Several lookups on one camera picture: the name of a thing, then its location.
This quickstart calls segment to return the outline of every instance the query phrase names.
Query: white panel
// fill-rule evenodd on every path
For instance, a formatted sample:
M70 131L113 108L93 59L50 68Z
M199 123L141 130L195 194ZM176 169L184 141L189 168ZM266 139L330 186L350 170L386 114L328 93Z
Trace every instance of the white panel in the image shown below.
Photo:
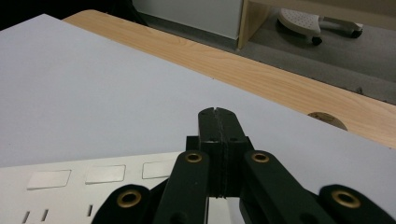
M70 170L34 172L27 184L27 189L60 188L67 184Z
M143 179L168 177L172 173L175 160L155 161L143 164Z
M120 182L125 174L125 165L93 166L87 174L85 184Z
M237 39L242 0L134 0L139 12Z
M164 181L164 178L143 179L141 168L144 163L160 163L155 161L174 163L178 154L179 152L0 168L0 177L7 180L0 182L0 223L22 223L27 214L25 223L28 224L92 223L99 207L113 190L127 184L152 189ZM112 163L124 163L125 166L106 166ZM65 167L73 167L73 170L69 184L64 188L26 190L25 183L30 178L32 171L34 171L35 178L50 182L49 176L59 177L59 174L38 172L38 170L56 170ZM120 173L120 168L121 170L125 169L125 181L86 185L84 176L92 171L92 167L117 168L117 174ZM169 176L171 170L167 170L167 172L163 172L163 174ZM70 174L70 171L61 171L62 175L66 173ZM230 210L226 200L210 199L208 224L231 223L229 214Z

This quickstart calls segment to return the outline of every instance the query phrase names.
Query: floor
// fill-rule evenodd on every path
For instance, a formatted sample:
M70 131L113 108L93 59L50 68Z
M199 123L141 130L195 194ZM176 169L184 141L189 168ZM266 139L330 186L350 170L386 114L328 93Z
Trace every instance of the floor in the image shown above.
M396 31L363 26L363 34L322 22L323 43L313 46L309 37L276 25L278 9L240 50L236 41L202 30L142 15L150 27L223 49L292 73L310 77L396 105Z

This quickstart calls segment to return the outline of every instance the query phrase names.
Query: wooden tabletop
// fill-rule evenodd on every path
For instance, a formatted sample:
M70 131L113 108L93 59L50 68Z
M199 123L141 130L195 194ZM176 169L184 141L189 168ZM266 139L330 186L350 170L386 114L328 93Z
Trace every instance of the wooden tabletop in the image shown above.
M64 21L304 114L324 112L347 129L396 148L396 106L94 10Z

